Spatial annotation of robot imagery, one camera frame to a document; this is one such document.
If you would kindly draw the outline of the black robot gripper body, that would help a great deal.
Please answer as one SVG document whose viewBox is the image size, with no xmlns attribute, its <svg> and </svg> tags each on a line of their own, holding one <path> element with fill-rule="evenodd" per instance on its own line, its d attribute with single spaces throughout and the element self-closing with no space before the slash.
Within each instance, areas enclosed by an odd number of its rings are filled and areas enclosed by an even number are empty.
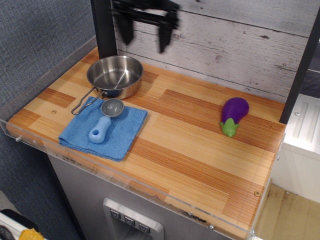
<svg viewBox="0 0 320 240">
<path fill-rule="evenodd" d="M 112 14 L 130 26 L 140 22 L 171 29 L 179 26 L 180 6 L 171 0 L 114 0 Z"/>
</svg>

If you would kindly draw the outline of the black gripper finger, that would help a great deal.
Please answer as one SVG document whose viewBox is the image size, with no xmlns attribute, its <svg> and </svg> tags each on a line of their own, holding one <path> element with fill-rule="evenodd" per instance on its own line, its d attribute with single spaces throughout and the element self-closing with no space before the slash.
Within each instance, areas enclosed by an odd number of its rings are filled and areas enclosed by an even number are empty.
<svg viewBox="0 0 320 240">
<path fill-rule="evenodd" d="M 158 35 L 160 53 L 163 53 L 165 51 L 165 48 L 170 44 L 173 29 L 173 24 L 161 24 L 159 26 Z"/>
<path fill-rule="evenodd" d="M 117 25 L 122 36 L 122 40 L 126 45 L 129 45 L 134 38 L 133 21 L 127 17 L 118 17 Z"/>
</svg>

